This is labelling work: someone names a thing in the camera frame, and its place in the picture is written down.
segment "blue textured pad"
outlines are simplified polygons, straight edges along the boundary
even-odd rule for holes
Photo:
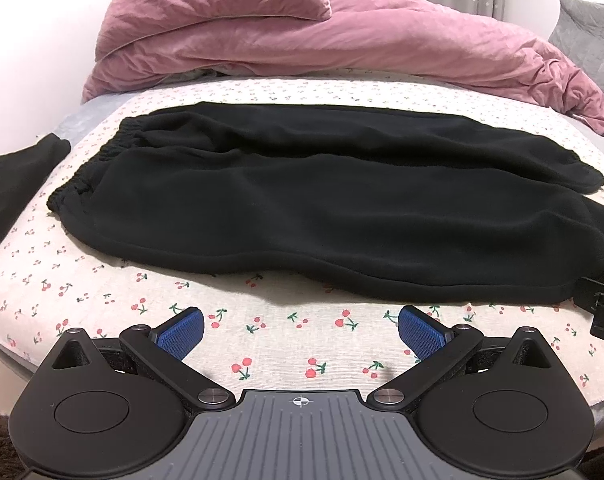
[[[397,318],[397,330],[402,342],[422,361],[447,343],[441,333],[405,308]]]
[[[157,338],[157,346],[182,361],[204,336],[204,314],[196,310],[172,327],[162,332]]]

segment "black sleeve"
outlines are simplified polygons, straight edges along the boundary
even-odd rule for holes
[[[68,140],[48,134],[34,146],[0,155],[0,242],[69,152]]]

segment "cherry print sheet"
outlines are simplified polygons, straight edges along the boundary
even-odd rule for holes
[[[65,234],[46,199],[115,134],[123,117],[202,100],[462,114],[548,136],[604,174],[602,153],[552,110],[420,78],[342,70],[151,89],[73,148],[0,245],[1,345],[37,365],[71,326],[94,338],[113,337],[132,324],[157,326],[195,305],[204,313],[206,331],[185,362],[237,396],[244,388],[358,388],[366,396],[416,364],[397,335],[402,304],[361,298],[288,272],[203,276],[138,266]],[[604,204],[604,187],[592,199]],[[604,341],[589,335],[591,317],[571,301],[421,308],[447,326],[465,322],[491,336],[510,336],[522,325],[539,328],[589,404],[604,400]]]

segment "gray pillow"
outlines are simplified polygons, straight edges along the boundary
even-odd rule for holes
[[[604,4],[560,0],[560,18],[548,41],[604,92]]]

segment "pink comforter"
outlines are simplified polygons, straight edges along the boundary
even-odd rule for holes
[[[174,30],[148,36],[130,2],[129,23],[139,39],[98,60],[83,99],[147,88],[196,68],[259,76],[358,68],[428,76],[551,107],[604,135],[602,91],[528,30],[425,0],[331,0],[331,7],[324,22],[224,18],[171,23]]]

